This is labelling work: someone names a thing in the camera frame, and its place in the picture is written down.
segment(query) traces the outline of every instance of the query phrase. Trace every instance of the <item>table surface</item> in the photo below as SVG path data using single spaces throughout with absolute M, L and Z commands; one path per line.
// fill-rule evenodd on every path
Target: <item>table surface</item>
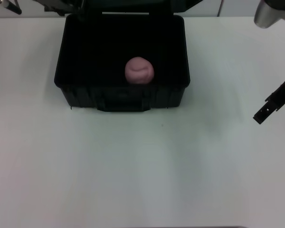
M 186 18 L 176 109 L 73 110 L 54 85 L 65 19 L 0 19 L 0 227 L 285 227 L 285 22 Z

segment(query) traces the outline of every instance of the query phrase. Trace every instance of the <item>pink ball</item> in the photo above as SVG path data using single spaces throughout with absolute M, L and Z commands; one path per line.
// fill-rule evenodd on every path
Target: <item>pink ball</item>
M 130 84 L 148 84 L 154 78 L 154 68 L 148 60 L 135 57 L 126 64 L 125 77 Z

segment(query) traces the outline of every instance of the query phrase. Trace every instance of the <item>case lid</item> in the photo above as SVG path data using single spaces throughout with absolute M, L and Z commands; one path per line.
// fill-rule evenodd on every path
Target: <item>case lid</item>
M 202 0 L 86 0 L 101 12 L 185 12 Z
M 35 0 L 64 16 L 67 13 L 144 12 L 153 14 L 185 12 L 202 0 Z

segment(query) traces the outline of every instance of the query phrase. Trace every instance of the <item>open case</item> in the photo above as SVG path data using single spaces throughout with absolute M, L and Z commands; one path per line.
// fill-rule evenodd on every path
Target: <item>open case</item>
M 190 74 L 184 21 L 173 13 L 186 11 L 198 2 L 99 0 L 93 1 L 94 7 L 84 18 L 69 15 L 55 75 L 55 84 L 69 105 L 109 112 L 179 106 Z M 133 57 L 145 58 L 153 65 L 155 76 L 150 84 L 131 85 L 126 81 L 125 65 Z

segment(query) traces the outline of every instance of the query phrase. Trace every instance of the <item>black plastic case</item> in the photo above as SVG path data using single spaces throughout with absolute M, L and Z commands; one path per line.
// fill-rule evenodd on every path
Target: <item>black plastic case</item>
M 130 85 L 126 63 L 142 57 L 154 67 L 148 85 Z M 55 84 L 72 107 L 139 112 L 178 107 L 190 83 L 184 20 L 174 15 L 101 14 L 66 19 Z

